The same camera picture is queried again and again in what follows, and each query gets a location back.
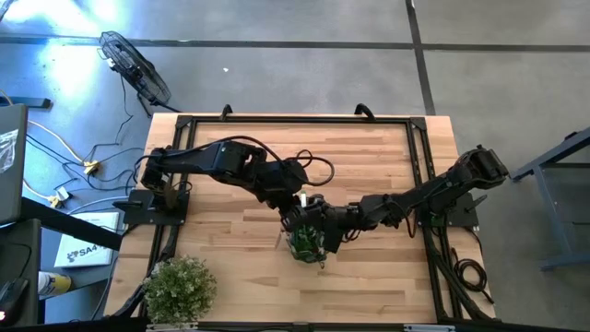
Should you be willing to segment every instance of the wooden tabletop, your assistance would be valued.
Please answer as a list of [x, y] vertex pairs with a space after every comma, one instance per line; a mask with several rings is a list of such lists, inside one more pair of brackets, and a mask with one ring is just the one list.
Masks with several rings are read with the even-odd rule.
[[[177, 116], [154, 115], [146, 153], [171, 144]], [[445, 172], [457, 158], [451, 121], [447, 116], [427, 116], [426, 122], [435, 170]], [[255, 137], [283, 158], [307, 148], [331, 160], [336, 166], [334, 180], [321, 187], [305, 185], [304, 190], [308, 195], [323, 194], [332, 205], [414, 187], [406, 129], [399, 124], [199, 124], [195, 145], [235, 135]], [[419, 155], [423, 160], [421, 148]], [[321, 162], [306, 170], [311, 181], [329, 174]], [[280, 235], [278, 213], [266, 204], [241, 188], [205, 175], [191, 175], [189, 181], [194, 189], [176, 254], [205, 259], [218, 280], [218, 297], [204, 320], [436, 321], [424, 242], [419, 233], [410, 239], [405, 223], [398, 230], [382, 225], [363, 232], [356, 241], [343, 243], [337, 254], [329, 254], [321, 269], [318, 264], [292, 258], [285, 236]], [[145, 276], [153, 233], [153, 226], [143, 225], [124, 238], [105, 314], [119, 309]], [[483, 263], [471, 234], [450, 229], [449, 239], [461, 258]], [[441, 284], [450, 313], [448, 288], [445, 282]], [[485, 313], [494, 316], [482, 294], [469, 294]]]

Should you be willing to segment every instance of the concrete floor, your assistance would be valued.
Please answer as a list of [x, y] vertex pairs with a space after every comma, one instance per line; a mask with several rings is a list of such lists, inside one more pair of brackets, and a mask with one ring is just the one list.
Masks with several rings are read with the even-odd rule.
[[[128, 38], [159, 40], [412, 41], [403, 0], [48, 3], [17, 1], [0, 23], [0, 40], [25, 34], [96, 37], [118, 30]], [[590, 44], [590, 3], [582, 0], [415, 0], [415, 5], [423, 42]], [[125, 118], [119, 78], [95, 49], [59, 39], [0, 44], [0, 88], [52, 99], [50, 112], [30, 117], [77, 151], [112, 141]], [[171, 105], [184, 110], [220, 112], [230, 103], [240, 113], [350, 113], [364, 102], [377, 114], [425, 113], [413, 51], [149, 47], [140, 52], [168, 83]], [[436, 113], [452, 117], [459, 151], [481, 143], [494, 148], [510, 170], [590, 125], [590, 53], [425, 52], [425, 64]], [[127, 91], [128, 110], [136, 116], [124, 130], [123, 146], [106, 148], [100, 156], [145, 142], [149, 120]], [[31, 134], [46, 137], [36, 128]], [[56, 147], [49, 138], [46, 142]], [[583, 157], [590, 155], [586, 151]], [[136, 158], [129, 153], [113, 160], [105, 177], [130, 168]], [[51, 192], [67, 179], [56, 162], [32, 148], [27, 159], [26, 177], [39, 191]], [[44, 172], [41, 163], [54, 171]], [[80, 191], [75, 203], [121, 193]], [[498, 317], [587, 329], [590, 268], [538, 269], [540, 259], [559, 251], [535, 182], [507, 183], [488, 194], [478, 214]], [[88, 319], [100, 287], [51, 300], [47, 321]], [[77, 311], [59, 310], [65, 302]]]

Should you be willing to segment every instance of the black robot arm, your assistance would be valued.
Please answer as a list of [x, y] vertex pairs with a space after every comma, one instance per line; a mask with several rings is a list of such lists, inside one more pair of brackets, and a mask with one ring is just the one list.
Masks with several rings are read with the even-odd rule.
[[[276, 160], [266, 160], [268, 151]], [[490, 189], [508, 175], [493, 150], [478, 146], [459, 157], [447, 172], [403, 194], [368, 195], [345, 207], [331, 206], [323, 196], [315, 195], [302, 204], [296, 194], [308, 178], [297, 159], [281, 160], [267, 147], [220, 140], [189, 150], [154, 149], [141, 184], [156, 196], [171, 192], [175, 197], [174, 189], [167, 185], [174, 173], [206, 174], [247, 190], [259, 202], [278, 208], [285, 231], [309, 226], [322, 235], [323, 248], [332, 253], [342, 241], [350, 240], [347, 234], [351, 232], [374, 230], [380, 223], [398, 228], [415, 208], [441, 215], [471, 189]]]
[[398, 228], [414, 208], [424, 208], [432, 216], [442, 215], [471, 189], [490, 189], [502, 184], [507, 175], [494, 151], [478, 146], [462, 155], [447, 172], [403, 194], [368, 195], [345, 207], [331, 206], [321, 195], [310, 196], [304, 206], [293, 205], [281, 212], [282, 223], [289, 232], [301, 225], [314, 227], [324, 237], [324, 249], [335, 253], [342, 241], [351, 240], [347, 234], [374, 230], [380, 223]]
[[209, 175], [220, 183], [239, 186], [279, 210], [289, 209], [293, 195], [308, 181], [297, 161], [266, 161], [265, 149], [230, 140], [190, 150], [156, 148], [147, 160], [141, 184], [163, 195], [170, 190], [168, 178], [174, 173]]

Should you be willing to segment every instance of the small plant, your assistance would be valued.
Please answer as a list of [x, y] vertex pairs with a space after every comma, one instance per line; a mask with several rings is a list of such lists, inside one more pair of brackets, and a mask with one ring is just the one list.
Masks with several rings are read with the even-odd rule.
[[204, 262], [188, 256], [157, 263], [143, 287], [147, 316], [155, 324], [194, 322], [217, 295], [217, 282]]

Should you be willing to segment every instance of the fan grille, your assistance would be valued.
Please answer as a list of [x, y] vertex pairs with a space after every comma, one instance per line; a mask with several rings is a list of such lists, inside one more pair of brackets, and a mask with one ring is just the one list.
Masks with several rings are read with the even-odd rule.
[[102, 52], [114, 62], [113, 70], [152, 104], [166, 104], [170, 90], [151, 64], [122, 35], [115, 31], [103, 32], [99, 39]]

